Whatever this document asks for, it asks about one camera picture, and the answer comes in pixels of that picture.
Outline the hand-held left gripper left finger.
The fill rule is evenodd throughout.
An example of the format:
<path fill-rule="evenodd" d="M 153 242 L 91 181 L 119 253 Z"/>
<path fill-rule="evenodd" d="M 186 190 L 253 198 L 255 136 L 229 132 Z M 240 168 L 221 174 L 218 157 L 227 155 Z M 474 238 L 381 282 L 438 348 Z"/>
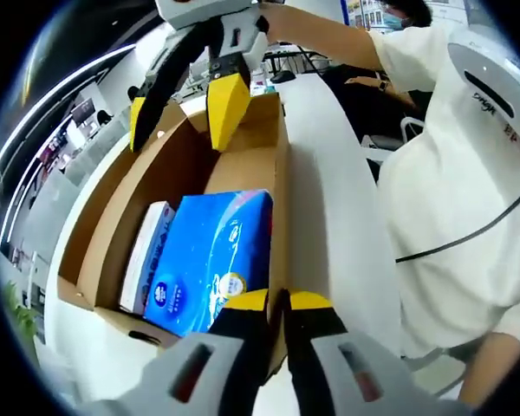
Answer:
<path fill-rule="evenodd" d="M 206 333 L 192 333 L 150 361 L 117 399 L 88 415 L 250 415 L 270 364 L 267 290 L 232 297 Z"/>

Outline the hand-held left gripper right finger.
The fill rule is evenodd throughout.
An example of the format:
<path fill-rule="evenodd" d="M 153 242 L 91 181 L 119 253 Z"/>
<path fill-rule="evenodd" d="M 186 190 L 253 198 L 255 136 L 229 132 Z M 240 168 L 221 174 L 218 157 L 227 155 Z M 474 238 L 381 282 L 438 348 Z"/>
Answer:
<path fill-rule="evenodd" d="M 288 367 L 302 415 L 468 415 L 417 387 L 404 362 L 363 332 L 347 330 L 331 302 L 283 292 Z"/>

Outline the person's right hand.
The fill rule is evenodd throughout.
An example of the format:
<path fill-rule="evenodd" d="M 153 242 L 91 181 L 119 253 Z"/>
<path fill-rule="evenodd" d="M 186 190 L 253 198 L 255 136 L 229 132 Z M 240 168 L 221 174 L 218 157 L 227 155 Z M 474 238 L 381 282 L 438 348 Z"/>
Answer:
<path fill-rule="evenodd" d="M 269 25 L 267 32 L 269 44 L 291 42 L 292 29 L 289 27 L 291 8 L 282 3 L 260 3 L 259 10 Z"/>

